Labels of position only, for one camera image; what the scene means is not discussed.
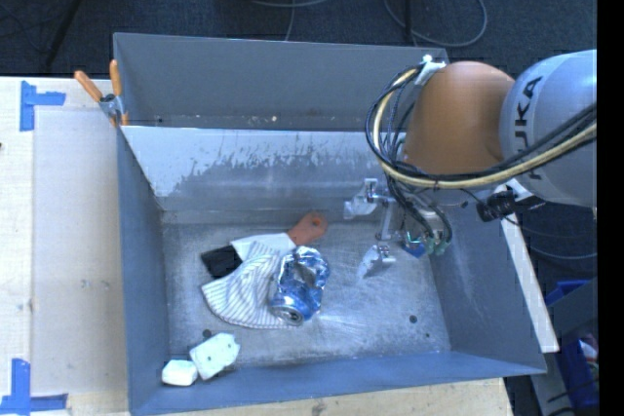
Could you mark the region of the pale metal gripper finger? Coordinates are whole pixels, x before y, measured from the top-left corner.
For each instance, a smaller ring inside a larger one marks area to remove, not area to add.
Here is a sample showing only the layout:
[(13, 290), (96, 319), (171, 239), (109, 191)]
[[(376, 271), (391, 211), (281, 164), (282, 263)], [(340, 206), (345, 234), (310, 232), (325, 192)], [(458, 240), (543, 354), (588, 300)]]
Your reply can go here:
[(366, 178), (357, 193), (343, 204), (343, 218), (351, 220), (372, 214), (376, 208), (377, 178)]
[(389, 246), (373, 245), (364, 254), (357, 269), (359, 279), (372, 277), (392, 266), (396, 258), (391, 254)]

